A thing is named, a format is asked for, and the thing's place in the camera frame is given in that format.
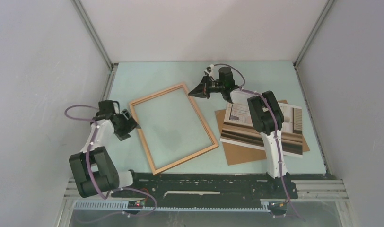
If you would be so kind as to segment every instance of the printed picture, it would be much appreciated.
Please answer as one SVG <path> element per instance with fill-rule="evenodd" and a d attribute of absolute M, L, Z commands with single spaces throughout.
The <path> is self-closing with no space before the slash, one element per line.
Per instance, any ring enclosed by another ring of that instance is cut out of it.
<path fill-rule="evenodd" d="M 302 108 L 284 103 L 279 106 L 284 114 L 281 129 L 284 155 L 302 157 Z M 262 137 L 252 125 L 249 107 L 244 105 L 228 103 L 220 141 L 264 150 Z"/>

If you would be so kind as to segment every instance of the light blue table surface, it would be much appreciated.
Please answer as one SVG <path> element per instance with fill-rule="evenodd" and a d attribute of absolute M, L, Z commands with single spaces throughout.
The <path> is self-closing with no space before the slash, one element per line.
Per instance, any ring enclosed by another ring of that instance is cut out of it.
<path fill-rule="evenodd" d="M 121 108 L 129 108 L 128 103 L 135 99 L 149 95 L 156 91 L 168 88 L 179 83 L 186 83 L 189 90 L 195 88 L 200 82 L 203 71 L 210 64 L 216 62 L 127 62 L 120 63 L 115 75 L 113 87 L 109 96 L 111 100 L 117 100 Z M 319 150 L 304 98 L 295 74 L 292 62 L 289 61 L 251 61 L 251 62 L 221 62 L 227 63 L 245 76 L 246 85 L 244 88 L 264 92 L 271 90 L 278 100 L 286 99 L 289 104 L 298 105 L 303 110 L 303 135 L 309 145 L 310 151 L 304 152 L 303 158 L 285 156 L 287 169 L 292 174 L 324 174 L 326 172 L 322 155 Z M 234 72 L 236 84 L 242 84 L 242 79 Z M 217 141 L 220 139 L 218 131 L 216 110 L 225 109 L 227 103 L 220 94 L 213 94 L 208 99 L 195 98 L 201 112 L 213 131 Z M 149 119 L 154 113 L 138 111 L 141 119 Z M 177 124 L 168 124 L 168 131 L 177 131 Z M 179 137 L 170 134 L 165 143 L 173 138 Z M 266 160 L 254 161 L 238 165 L 228 166 L 224 149 L 220 146 L 195 159 L 176 166 L 165 173 L 209 173 L 209 174 L 247 174 L 265 173 Z M 139 135 L 136 130 L 131 132 L 131 138 L 120 142 L 112 136 L 107 146 L 118 171 L 133 169 L 137 172 L 151 173 L 145 151 L 142 147 Z M 168 157 L 156 155 L 155 160 L 166 163 Z"/>

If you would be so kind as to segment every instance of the aluminum frame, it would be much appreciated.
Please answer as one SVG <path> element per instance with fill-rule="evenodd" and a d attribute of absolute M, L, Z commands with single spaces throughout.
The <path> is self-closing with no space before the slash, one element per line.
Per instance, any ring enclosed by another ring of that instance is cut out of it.
<path fill-rule="evenodd" d="M 296 184 L 298 190 L 298 199 L 292 201 L 297 202 L 335 202 L 337 207 L 342 227 L 354 227 L 354 222 L 352 221 L 352 209 L 350 208 L 350 203 L 348 199 L 348 194 L 345 190 L 345 186 L 342 180 L 294 180 L 292 181 Z M 116 203 L 122 203 L 124 201 L 135 201 L 141 200 L 141 198 L 112 198 L 109 197 L 107 200 L 103 200 L 100 196 L 95 195 L 88 197 L 86 199 L 82 198 L 76 188 L 75 181 L 73 179 L 68 181 L 67 190 L 65 191 L 64 198 L 62 200 L 60 212 L 57 216 L 56 227 L 68 227 L 70 225 L 70 220 L 72 213 L 75 209 L 76 202 L 92 202 L 97 204 L 95 208 L 89 207 L 88 210 L 101 210 L 101 204 L 107 203 L 107 201 L 112 201 Z M 275 199 L 262 199 L 261 203 L 262 209 L 256 210 L 238 210 L 238 211 L 249 211 L 249 212 L 267 212 L 267 205 L 270 202 L 278 202 L 284 200 L 275 200 Z M 168 207 L 158 207 L 157 212 L 160 211 L 194 211 L 194 209 L 185 209 L 185 208 L 168 208 Z M 224 211 L 224 212 L 236 212 L 236 209 L 197 209 L 197 211 Z"/>
<path fill-rule="evenodd" d="M 118 64 L 113 64 L 108 56 L 107 51 L 105 50 L 95 28 L 93 27 L 93 24 L 87 15 L 86 10 L 84 9 L 81 0 L 71 0 L 74 8 L 78 12 L 82 22 L 84 23 L 87 31 L 89 32 L 93 42 L 97 46 L 98 50 L 100 51 L 104 61 L 106 62 L 107 66 L 110 69 L 109 75 L 107 77 L 107 81 L 105 83 L 104 91 L 101 96 L 101 100 L 105 100 L 108 98 L 111 88 L 113 86 L 114 78 L 116 71 L 118 69 Z M 326 166 L 326 169 L 328 173 L 331 173 L 331 170 L 329 169 L 327 165 L 327 156 L 324 154 L 321 142 L 317 133 L 317 129 L 315 127 L 315 124 L 313 122 L 313 118 L 310 112 L 309 103 L 306 99 L 306 95 L 304 92 L 304 88 L 302 86 L 302 82 L 299 77 L 299 64 L 302 61 L 303 57 L 305 56 L 305 53 L 307 49 L 312 44 L 313 38 L 316 36 L 318 30 L 320 29 L 321 25 L 323 24 L 324 19 L 330 12 L 335 0 L 328 0 L 327 3 L 324 6 L 323 11 L 321 12 L 318 20 L 315 23 L 315 26 L 313 27 L 308 39 L 305 42 L 305 45 L 303 46 L 302 50 L 300 51 L 296 61 L 294 62 L 294 66 L 296 68 L 297 72 L 297 78 L 299 81 L 299 84 L 301 86 L 302 95 L 305 99 L 306 106 L 308 108 L 310 119 L 312 121 L 312 124 L 314 126 L 314 131 L 316 134 L 316 139 L 319 144 L 320 150 L 323 154 L 323 160 L 324 164 Z M 298 199 L 293 201 L 333 201 L 336 204 L 337 210 L 340 215 L 340 220 L 343 227 L 354 227 L 357 226 L 356 223 L 353 221 L 352 217 L 354 217 L 352 213 L 352 208 L 349 202 L 348 194 L 345 190 L 345 186 L 342 180 L 297 180 L 292 181 L 296 184 L 297 190 L 298 190 Z M 142 198 L 127 198 L 126 200 L 139 200 Z M 78 200 L 85 200 L 80 197 L 78 190 L 76 188 L 75 182 L 73 180 L 69 180 L 67 189 L 65 191 L 61 207 L 59 210 L 59 213 L 57 215 L 57 219 L 55 222 L 56 227 L 68 227 L 70 225 L 70 220 L 72 216 L 72 212 L 74 210 L 74 206 Z M 103 202 L 99 196 L 92 196 L 87 198 L 87 200 L 94 200 L 96 202 Z M 119 198 L 108 198 L 109 201 L 121 201 Z M 271 202 L 271 201 L 277 201 L 277 200 L 261 200 L 263 203 Z"/>

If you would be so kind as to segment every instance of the glass pane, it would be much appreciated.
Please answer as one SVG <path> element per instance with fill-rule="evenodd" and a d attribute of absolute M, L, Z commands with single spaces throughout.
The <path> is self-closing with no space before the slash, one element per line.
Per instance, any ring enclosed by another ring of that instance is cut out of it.
<path fill-rule="evenodd" d="M 70 226 L 72 227 L 341 227 L 340 217 L 334 202 L 295 202 L 300 214 L 306 219 L 272 218 L 265 212 L 209 212 L 209 211 L 155 211 L 144 217 L 130 217 L 117 214 L 88 225 L 74 219 L 90 221 L 113 211 L 74 210 Z"/>
<path fill-rule="evenodd" d="M 156 169 L 212 145 L 182 88 L 135 106 Z"/>

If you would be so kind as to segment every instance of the wire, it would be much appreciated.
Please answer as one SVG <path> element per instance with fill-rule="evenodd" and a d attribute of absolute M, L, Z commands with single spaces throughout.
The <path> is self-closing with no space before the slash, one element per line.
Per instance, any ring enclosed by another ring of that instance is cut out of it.
<path fill-rule="evenodd" d="M 86 149 L 86 168 L 87 168 L 87 173 L 89 174 L 89 177 L 90 177 L 90 181 L 92 182 L 93 187 L 95 188 L 97 194 L 99 194 L 100 197 L 102 197 L 102 199 L 106 200 L 108 198 L 109 194 L 110 194 L 110 191 L 108 191 L 107 194 L 104 195 L 102 193 L 102 191 L 100 190 L 100 188 L 97 185 L 97 182 L 95 180 L 95 176 L 93 176 L 92 168 L 90 166 L 90 159 L 89 159 L 90 149 L 92 148 L 92 146 L 93 146 L 93 144 L 95 142 L 95 138 L 96 138 L 97 133 L 99 132 L 100 125 L 95 120 L 93 120 L 93 119 L 77 118 L 77 117 L 69 116 L 68 115 L 68 110 L 70 110 L 72 108 L 75 108 L 75 107 L 88 107 L 88 108 L 97 109 L 97 110 L 98 110 L 98 108 L 93 107 L 93 106 L 89 106 L 89 105 L 72 105 L 72 106 L 68 107 L 64 111 L 64 114 L 65 114 L 65 116 L 67 116 L 70 119 L 78 120 L 78 121 L 92 122 L 95 125 L 95 130 L 93 131 L 92 138 L 90 139 L 90 143 L 89 143 L 89 145 L 87 146 L 87 149 Z"/>
<path fill-rule="evenodd" d="M 239 88 L 242 89 L 242 87 L 245 85 L 245 77 L 242 75 L 242 73 L 240 71 L 238 71 L 236 68 L 234 68 L 228 64 L 224 64 L 224 63 L 214 64 L 214 66 L 218 66 L 218 65 L 225 65 L 225 66 L 228 66 L 228 67 L 232 68 L 233 70 L 235 70 L 242 77 L 242 80 L 244 80 L 242 85 L 239 86 Z"/>
<path fill-rule="evenodd" d="M 109 213 L 107 215 L 104 215 L 103 217 L 100 217 L 100 218 L 92 220 L 92 221 L 82 221 L 82 220 L 79 220 L 77 217 L 75 217 L 76 221 L 79 223 L 82 223 L 82 224 L 90 224 L 90 223 L 95 223 L 95 222 L 101 221 L 105 218 L 108 218 L 109 216 L 116 215 L 116 214 L 127 214 L 128 216 L 142 217 L 142 216 L 146 216 L 146 215 L 151 214 L 153 211 L 155 211 L 157 209 L 157 200 L 152 195 L 150 195 L 146 192 L 143 192 L 141 190 L 134 189 L 134 188 L 128 188 L 128 187 L 118 188 L 118 189 L 113 190 L 113 192 L 122 191 L 122 190 L 134 191 L 134 192 L 139 192 L 141 194 L 144 194 L 153 200 L 155 206 L 153 207 L 153 209 L 151 211 L 144 213 L 144 214 L 130 214 L 130 213 L 127 213 L 123 210 L 123 211 L 117 211 L 117 212 Z"/>
<path fill-rule="evenodd" d="M 92 134 L 92 138 L 90 139 L 90 142 L 89 142 L 89 145 L 87 147 L 87 150 L 86 150 L 86 167 L 87 167 L 87 172 L 89 174 L 89 177 L 90 177 L 90 180 L 92 181 L 92 184 L 93 184 L 93 187 L 95 188 L 96 192 L 100 195 L 100 197 L 102 197 L 103 200 L 106 200 L 108 198 L 108 196 L 110 195 L 110 191 L 107 192 L 107 195 L 103 195 L 103 193 L 101 192 L 99 186 L 97 185 L 97 182 L 95 180 L 95 177 L 93 176 L 93 172 L 92 172 L 92 168 L 90 166 L 90 158 L 89 158 L 89 155 L 90 155 L 90 149 L 92 148 L 93 144 L 94 144 L 94 141 L 95 141 L 95 138 L 96 138 L 96 135 L 99 131 L 99 128 L 100 128 L 100 125 L 94 120 L 94 119 L 88 119 L 88 118 L 78 118 L 78 117 L 72 117 L 68 114 L 68 111 L 72 108 L 75 108 L 75 107 L 88 107 L 88 108 L 92 108 L 92 109 L 97 109 L 96 107 L 93 107 L 93 106 L 89 106 L 89 105 L 72 105 L 70 107 L 68 107 L 67 109 L 65 109 L 64 111 L 64 115 L 70 119 L 73 119 L 73 120 L 78 120 L 78 121 L 87 121 L 87 122 L 92 122 L 94 125 L 95 125 L 95 130 L 93 131 L 93 134 Z M 93 220 L 93 221 L 80 221 L 77 219 L 78 222 L 80 223 L 83 223 L 83 224 L 89 224 L 89 223 L 93 223 L 93 222 L 97 222 L 97 221 L 100 221 L 100 220 L 103 220 L 111 215 L 114 215 L 114 214 L 128 214 L 129 216 L 135 216 L 135 217 L 142 217 L 142 216 L 146 216 L 146 215 L 149 215 L 150 213 L 152 213 L 154 210 L 156 210 L 157 208 L 157 200 L 149 194 L 149 191 L 147 189 L 145 189 L 147 191 L 146 192 L 143 192 L 141 190 L 138 190 L 138 189 L 134 189 L 134 188 L 129 188 L 129 187 L 123 187 L 123 188 L 118 188 L 118 189 L 115 189 L 113 190 L 113 192 L 116 192 L 116 191 L 122 191 L 122 190 L 128 190 L 128 191 L 134 191 L 134 192 L 139 192 L 141 194 L 144 194 L 146 195 L 147 197 L 145 198 L 145 202 L 146 200 L 148 199 L 148 197 L 150 197 L 155 206 L 154 208 L 145 213 L 145 214 L 140 214 L 140 215 L 136 215 L 136 214 L 129 214 L 125 211 L 121 211 L 121 212 L 113 212 L 113 213 L 110 213 L 108 215 L 105 215 L 101 218 L 98 218 L 96 220 Z"/>
<path fill-rule="evenodd" d="M 149 191 L 148 191 L 146 188 L 141 188 L 140 190 L 141 190 L 141 191 L 142 191 L 142 190 L 145 190 L 146 193 L 150 194 Z M 144 199 L 145 203 L 146 203 L 146 201 L 148 200 L 148 198 L 149 198 L 149 197 L 146 196 L 146 198 Z"/>
<path fill-rule="evenodd" d="M 121 111 L 121 109 L 120 109 L 120 103 L 118 102 L 118 101 L 113 101 L 114 103 L 117 103 L 117 106 L 118 106 L 118 112 L 120 112 Z"/>
<path fill-rule="evenodd" d="M 292 201 L 291 201 L 291 197 L 288 193 L 288 190 L 287 190 L 287 187 L 285 185 L 285 182 L 284 182 L 284 178 L 283 178 L 283 173 L 282 173 L 282 153 L 281 153 L 281 148 L 280 148 L 280 144 L 279 144 L 279 140 L 278 140 L 278 136 L 277 136 L 277 129 L 278 129 L 278 124 L 277 124 L 277 120 L 276 120 L 276 117 L 274 116 L 274 113 L 273 111 L 271 110 L 270 108 L 270 105 L 267 103 L 267 100 L 266 98 L 264 98 L 261 94 L 257 93 L 257 92 L 254 92 L 254 91 L 250 91 L 250 90 L 245 90 L 245 89 L 241 89 L 241 91 L 243 92 L 246 92 L 246 93 L 249 93 L 249 94 L 253 94 L 253 95 L 257 95 L 260 97 L 260 99 L 264 102 L 264 104 L 266 105 L 267 109 L 269 110 L 270 112 L 270 115 L 274 121 L 274 125 L 275 125 L 275 131 L 274 131 L 274 138 L 276 139 L 276 145 L 277 145 L 277 150 L 278 150 L 278 154 L 279 154 L 279 172 L 280 172 L 280 178 L 281 178 L 281 182 L 282 182 L 282 187 L 284 188 L 284 192 L 285 192 L 285 195 L 287 196 L 287 200 L 288 202 L 290 203 L 291 205 L 291 208 L 294 210 L 296 216 L 300 219 L 302 219 L 303 221 L 306 221 L 300 214 L 299 212 L 297 211 L 297 209 L 295 208 L 295 206 L 292 204 Z"/>

